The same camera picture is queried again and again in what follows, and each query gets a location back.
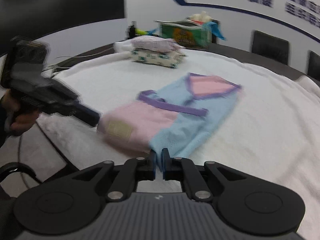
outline gray ribbed panel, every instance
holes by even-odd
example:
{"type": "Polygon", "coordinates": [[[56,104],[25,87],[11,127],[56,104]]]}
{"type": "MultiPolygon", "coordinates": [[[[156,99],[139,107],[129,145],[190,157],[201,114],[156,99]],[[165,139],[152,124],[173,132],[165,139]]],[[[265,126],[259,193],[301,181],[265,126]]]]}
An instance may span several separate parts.
{"type": "Polygon", "coordinates": [[[127,201],[108,204],[95,222],[78,232],[64,236],[37,236],[24,232],[17,238],[49,239],[302,240],[295,233],[278,237],[258,237],[240,233],[225,225],[212,206],[189,200],[185,193],[132,193],[127,201]]]}

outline human hand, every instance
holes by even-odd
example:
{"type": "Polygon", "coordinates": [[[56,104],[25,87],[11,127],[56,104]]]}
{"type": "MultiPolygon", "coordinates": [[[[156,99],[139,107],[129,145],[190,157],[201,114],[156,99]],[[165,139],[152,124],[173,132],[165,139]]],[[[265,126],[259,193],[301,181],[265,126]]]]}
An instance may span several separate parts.
{"type": "MultiPolygon", "coordinates": [[[[1,105],[8,113],[17,112],[20,109],[20,103],[11,96],[10,90],[7,90],[5,95],[2,97],[1,105]]],[[[39,111],[33,111],[31,113],[17,116],[13,124],[11,124],[10,130],[16,136],[21,135],[35,124],[39,114],[39,111]]]]}

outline pink fabric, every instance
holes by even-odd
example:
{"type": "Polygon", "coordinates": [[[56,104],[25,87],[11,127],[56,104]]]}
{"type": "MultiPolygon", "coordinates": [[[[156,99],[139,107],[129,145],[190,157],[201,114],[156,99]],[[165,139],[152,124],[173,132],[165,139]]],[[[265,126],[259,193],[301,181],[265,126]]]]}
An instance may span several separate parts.
{"type": "Polygon", "coordinates": [[[234,86],[219,76],[190,76],[191,89],[196,96],[224,93],[234,86]]]}
{"type": "Polygon", "coordinates": [[[170,127],[178,113],[159,109],[141,101],[134,101],[103,115],[98,131],[105,134],[109,143],[135,151],[149,152],[149,141],[164,128],[170,127]],[[129,138],[110,135],[109,124],[121,121],[132,128],[129,138]]]}

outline blue curved line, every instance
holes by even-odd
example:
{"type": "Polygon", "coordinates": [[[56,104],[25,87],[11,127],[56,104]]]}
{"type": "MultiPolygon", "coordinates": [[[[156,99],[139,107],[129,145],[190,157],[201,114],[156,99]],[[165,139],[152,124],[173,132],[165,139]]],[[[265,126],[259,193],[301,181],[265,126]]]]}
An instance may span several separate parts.
{"type": "Polygon", "coordinates": [[[228,10],[228,11],[234,11],[234,12],[253,15],[253,16],[256,16],[256,17],[259,17],[259,18],[263,18],[263,19],[266,19],[266,20],[281,24],[283,26],[286,26],[286,27],[288,27],[288,28],[290,28],[292,30],[295,30],[295,31],[297,31],[299,33],[302,33],[303,35],[305,35],[305,36],[313,39],[314,41],[320,43],[320,39],[315,37],[315,36],[313,36],[313,35],[311,35],[310,33],[307,33],[306,31],[304,31],[304,30],[302,30],[302,29],[300,29],[300,28],[298,28],[296,26],[293,26],[293,25],[291,25],[289,23],[283,22],[281,20],[272,18],[272,17],[264,15],[264,14],[260,14],[260,13],[256,13],[256,12],[252,12],[252,11],[247,11],[247,10],[244,10],[244,9],[224,6],[224,5],[214,5],[214,4],[205,4],[205,3],[188,3],[185,0],[175,0],[175,1],[179,5],[182,5],[182,6],[210,7],[210,8],[216,8],[216,9],[222,9],[222,10],[228,10]]]}

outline purple trim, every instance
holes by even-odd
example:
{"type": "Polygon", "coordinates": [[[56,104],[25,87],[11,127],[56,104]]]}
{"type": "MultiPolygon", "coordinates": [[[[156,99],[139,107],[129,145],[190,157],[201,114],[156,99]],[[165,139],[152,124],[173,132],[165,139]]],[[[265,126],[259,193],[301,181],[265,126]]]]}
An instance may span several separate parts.
{"type": "Polygon", "coordinates": [[[177,105],[169,104],[166,102],[161,102],[161,101],[158,101],[158,100],[155,100],[155,99],[148,97],[147,95],[149,95],[149,94],[156,94],[156,92],[154,90],[142,91],[138,96],[138,100],[143,101],[153,107],[168,110],[168,111],[193,114],[196,116],[206,116],[207,115],[207,112],[208,112],[207,109],[204,109],[204,108],[203,109],[196,109],[196,108],[191,108],[191,107],[186,107],[186,106],[177,106],[177,105]]]}
{"type": "Polygon", "coordinates": [[[206,98],[217,98],[217,97],[223,97],[226,96],[230,93],[232,93],[235,90],[238,90],[241,88],[240,85],[234,84],[232,82],[229,82],[228,80],[225,80],[228,84],[233,85],[233,88],[227,90],[226,92],[223,93],[213,93],[205,96],[196,96],[192,89],[191,89],[191,81],[190,81],[190,76],[196,76],[196,77],[208,77],[206,75],[200,75],[200,74],[195,74],[195,73],[189,73],[189,76],[186,78],[186,86],[187,90],[190,92],[191,95],[193,95],[193,99],[199,100],[199,99],[206,99],[206,98]]]}

